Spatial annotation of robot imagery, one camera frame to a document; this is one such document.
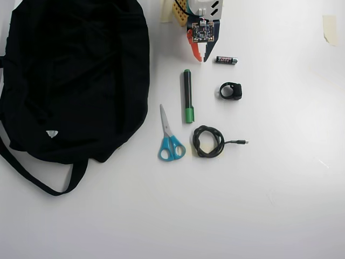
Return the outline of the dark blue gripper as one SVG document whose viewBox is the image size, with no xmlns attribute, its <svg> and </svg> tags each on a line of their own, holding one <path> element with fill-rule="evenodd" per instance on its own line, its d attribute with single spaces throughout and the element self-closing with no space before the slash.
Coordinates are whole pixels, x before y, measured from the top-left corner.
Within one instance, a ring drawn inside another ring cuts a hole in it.
<svg viewBox="0 0 345 259">
<path fill-rule="evenodd" d="M 217 40 L 219 38 L 219 31 L 220 31 L 220 20 L 217 19 L 215 20 L 215 35 L 214 35 L 214 40 L 213 42 L 207 42 L 206 44 L 206 49 L 205 49 L 205 56 L 204 56 L 204 62 L 206 62 L 208 60 L 208 58 L 211 55 L 211 52 L 213 50 L 213 48 L 215 47 Z M 198 43 L 193 41 L 193 36 L 192 36 L 192 29 L 189 29 L 187 31 L 187 39 L 188 42 L 191 46 L 192 52 L 194 57 L 199 61 L 202 62 L 202 57 L 201 54 L 199 52 L 199 48 L 198 48 Z"/>
</svg>

